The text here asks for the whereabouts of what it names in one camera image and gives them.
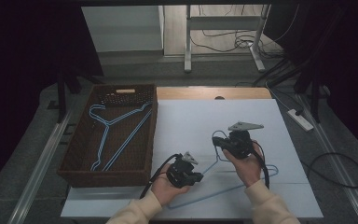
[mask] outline white tabletop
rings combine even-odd
[[[323,217],[275,100],[158,100],[152,174],[172,154],[186,151],[199,162],[194,172],[203,173],[215,162],[213,132],[228,134],[227,128],[238,121],[264,125],[249,133],[264,149],[266,164],[279,169],[270,172],[270,189],[297,217]],[[62,217],[111,217],[130,199],[139,198],[142,189],[70,189]],[[250,218],[243,190],[232,164],[220,161],[154,219]]]

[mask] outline person's left hand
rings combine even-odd
[[[179,194],[187,193],[190,190],[190,186],[184,186],[181,189],[178,189],[171,184],[170,180],[168,180],[167,172],[170,164],[167,163],[161,170],[160,175],[157,177],[155,182],[152,185],[152,192],[156,195],[161,206],[164,206],[170,203],[174,197]]]

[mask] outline gray carpet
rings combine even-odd
[[[193,71],[184,72],[184,64],[180,58],[159,58],[145,56],[128,57],[118,63],[115,57],[101,58],[104,77],[98,79],[110,84],[155,83],[158,86],[250,86],[260,76],[254,62],[249,56],[225,58],[199,57],[193,60]],[[265,60],[267,68],[272,67],[278,59]],[[68,105],[76,101],[74,115],[71,117],[68,130],[57,146],[48,170],[43,178],[34,202],[32,203],[24,223],[73,223],[72,220],[60,218],[62,200],[66,194],[66,182],[56,175],[62,160],[71,131],[76,124],[87,100],[91,83],[80,78],[82,91],[71,94],[66,91]],[[277,88],[292,97],[293,84],[296,80],[283,82]],[[275,91],[281,101],[289,107],[298,109],[299,105],[287,95]],[[0,173],[0,223],[7,223],[22,191],[36,165],[48,138],[56,125],[58,110],[48,109],[51,102],[57,102],[57,87],[50,86],[40,95],[40,106],[32,123],[22,137],[12,157]],[[292,119],[286,115],[285,106],[280,104],[282,117],[296,147],[299,158],[310,163],[315,157],[324,153],[315,132],[305,133]],[[337,152],[344,153],[358,162],[358,141],[351,132],[334,115],[325,99],[320,100],[320,119],[326,135]],[[343,161],[348,167],[349,175],[358,181],[358,170],[350,162]],[[321,159],[315,169],[327,176],[337,179],[328,159]],[[346,191],[331,184],[314,173],[310,175],[310,184],[322,209],[324,218],[301,220],[302,223],[358,223],[356,214]],[[104,223],[105,220],[80,220],[79,223]]]

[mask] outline hand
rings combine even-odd
[[[261,156],[258,144],[253,142],[253,147],[258,155]],[[245,184],[246,188],[252,186],[255,182],[260,180],[261,166],[255,155],[251,154],[249,157],[238,160],[226,149],[223,150],[226,158],[234,164],[235,170],[240,180]]]
[[[171,184],[168,180],[167,172],[170,164],[167,163],[161,170],[161,174],[157,177],[152,186],[152,192],[156,195],[161,206],[164,206],[170,203],[174,197],[179,194],[187,193],[190,190],[190,186],[184,186],[181,189],[178,189]]]

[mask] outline person's right hand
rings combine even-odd
[[[260,148],[256,143],[253,143],[253,147],[258,155],[261,155]],[[226,158],[234,164],[237,175],[240,177],[240,180],[245,184],[246,188],[252,186],[255,182],[260,180],[261,166],[258,162],[255,155],[251,154],[249,157],[238,160],[226,149],[223,149],[223,153]]]

